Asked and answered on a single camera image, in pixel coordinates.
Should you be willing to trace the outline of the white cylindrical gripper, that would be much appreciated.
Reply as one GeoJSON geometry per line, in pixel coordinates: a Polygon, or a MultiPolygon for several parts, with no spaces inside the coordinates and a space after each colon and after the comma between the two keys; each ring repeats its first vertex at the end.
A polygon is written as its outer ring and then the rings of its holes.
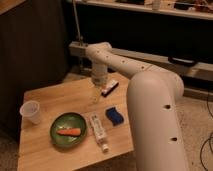
{"type": "Polygon", "coordinates": [[[92,63],[91,79],[95,85],[92,88],[92,102],[97,104],[101,97],[101,87],[107,83],[108,69],[105,64],[92,63]]]}

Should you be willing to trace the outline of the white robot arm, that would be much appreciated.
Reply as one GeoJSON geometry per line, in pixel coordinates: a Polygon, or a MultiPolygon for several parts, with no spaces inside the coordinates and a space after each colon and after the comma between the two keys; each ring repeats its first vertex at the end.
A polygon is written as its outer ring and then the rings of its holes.
{"type": "Polygon", "coordinates": [[[115,55],[107,42],[86,47],[86,56],[129,79],[127,110],[138,171],[189,171],[176,111],[184,84],[176,73],[115,55]]]}

